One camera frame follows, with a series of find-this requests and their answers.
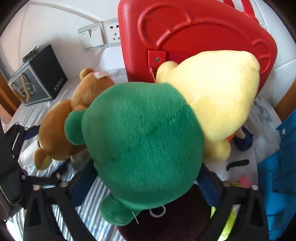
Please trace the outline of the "white duck plush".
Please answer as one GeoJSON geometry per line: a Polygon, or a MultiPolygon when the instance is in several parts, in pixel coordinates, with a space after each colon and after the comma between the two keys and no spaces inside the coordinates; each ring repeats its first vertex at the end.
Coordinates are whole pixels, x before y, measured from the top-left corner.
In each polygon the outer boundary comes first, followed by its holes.
{"type": "Polygon", "coordinates": [[[229,165],[228,161],[215,162],[210,159],[204,160],[205,166],[212,172],[214,172],[222,181],[239,180],[243,175],[243,166],[231,167],[227,170],[229,165]]]}

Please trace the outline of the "black gift bag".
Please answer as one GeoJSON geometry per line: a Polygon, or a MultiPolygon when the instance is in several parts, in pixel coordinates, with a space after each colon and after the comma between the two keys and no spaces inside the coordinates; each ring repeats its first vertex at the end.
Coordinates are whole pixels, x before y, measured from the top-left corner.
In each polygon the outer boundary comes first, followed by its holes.
{"type": "Polygon", "coordinates": [[[13,74],[8,86],[25,105],[54,100],[68,78],[52,46],[35,48],[31,57],[13,74]]]}

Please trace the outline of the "white wall socket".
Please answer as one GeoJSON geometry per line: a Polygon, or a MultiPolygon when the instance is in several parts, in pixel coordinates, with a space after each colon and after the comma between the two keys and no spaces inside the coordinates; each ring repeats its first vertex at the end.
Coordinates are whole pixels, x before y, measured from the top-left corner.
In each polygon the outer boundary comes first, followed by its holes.
{"type": "Polygon", "coordinates": [[[108,47],[120,46],[118,18],[103,22],[108,47]]]}

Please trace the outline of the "white paper roll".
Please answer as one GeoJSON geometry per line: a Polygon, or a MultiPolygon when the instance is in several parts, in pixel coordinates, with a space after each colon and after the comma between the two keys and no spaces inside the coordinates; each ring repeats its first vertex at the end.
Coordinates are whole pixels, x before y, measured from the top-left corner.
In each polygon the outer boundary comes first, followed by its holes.
{"type": "Polygon", "coordinates": [[[36,139],[20,154],[20,161],[25,167],[30,167],[34,164],[33,154],[39,148],[40,148],[39,140],[36,139]]]}

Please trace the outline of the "green wet wipes pack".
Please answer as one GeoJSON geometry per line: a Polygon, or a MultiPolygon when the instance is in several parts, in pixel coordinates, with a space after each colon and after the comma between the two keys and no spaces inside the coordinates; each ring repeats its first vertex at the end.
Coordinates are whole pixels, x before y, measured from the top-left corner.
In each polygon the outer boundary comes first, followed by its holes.
{"type": "Polygon", "coordinates": [[[233,206],[233,208],[230,212],[230,215],[226,221],[226,224],[222,230],[222,233],[221,233],[220,237],[218,238],[218,241],[224,241],[229,237],[229,234],[234,226],[236,217],[238,215],[239,209],[240,209],[240,204],[236,204],[233,206]]]}

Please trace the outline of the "green yellow plush toy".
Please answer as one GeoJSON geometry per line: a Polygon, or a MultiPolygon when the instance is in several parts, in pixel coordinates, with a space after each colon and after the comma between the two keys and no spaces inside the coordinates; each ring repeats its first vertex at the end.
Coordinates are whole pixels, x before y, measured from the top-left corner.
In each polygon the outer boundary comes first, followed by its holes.
{"type": "Polygon", "coordinates": [[[101,216],[127,225],[188,192],[204,158],[227,160],[228,138],[247,121],[259,83],[253,54],[206,51],[164,62],[155,83],[116,84],[71,112],[65,136],[86,145],[110,190],[101,216]]]}

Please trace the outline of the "red plastic suitcase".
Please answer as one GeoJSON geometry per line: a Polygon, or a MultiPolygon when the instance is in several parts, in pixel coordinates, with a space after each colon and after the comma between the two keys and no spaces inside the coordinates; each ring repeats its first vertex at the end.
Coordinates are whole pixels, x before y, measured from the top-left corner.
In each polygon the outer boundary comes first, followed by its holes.
{"type": "Polygon", "coordinates": [[[120,1],[118,21],[129,81],[153,83],[165,61],[181,63],[203,51],[240,50],[260,63],[260,86],[273,68],[277,46],[259,24],[250,1],[120,1]]]}

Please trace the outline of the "maroon fabric hat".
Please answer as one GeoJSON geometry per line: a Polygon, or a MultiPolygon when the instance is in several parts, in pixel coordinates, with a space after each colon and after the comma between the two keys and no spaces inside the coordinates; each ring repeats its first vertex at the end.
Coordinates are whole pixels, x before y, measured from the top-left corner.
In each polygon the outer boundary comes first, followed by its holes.
{"type": "Polygon", "coordinates": [[[180,198],[148,209],[118,231],[125,240],[196,240],[209,223],[211,207],[194,184],[180,198]]]}

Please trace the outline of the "pink wipes pack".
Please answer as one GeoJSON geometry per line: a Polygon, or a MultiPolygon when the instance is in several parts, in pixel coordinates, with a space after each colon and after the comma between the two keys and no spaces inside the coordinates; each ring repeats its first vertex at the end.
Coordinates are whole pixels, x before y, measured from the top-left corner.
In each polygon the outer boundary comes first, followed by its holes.
{"type": "Polygon", "coordinates": [[[242,188],[250,188],[252,185],[252,182],[245,175],[243,175],[238,182],[233,184],[235,187],[242,188]]]}

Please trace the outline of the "blue plastic crate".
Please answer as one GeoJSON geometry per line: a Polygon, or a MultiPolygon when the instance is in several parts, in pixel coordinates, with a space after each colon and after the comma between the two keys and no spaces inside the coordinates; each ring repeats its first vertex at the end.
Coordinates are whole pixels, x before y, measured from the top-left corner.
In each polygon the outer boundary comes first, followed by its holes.
{"type": "Polygon", "coordinates": [[[270,240],[278,239],[295,215],[295,111],[276,129],[280,149],[257,165],[270,240]]]}

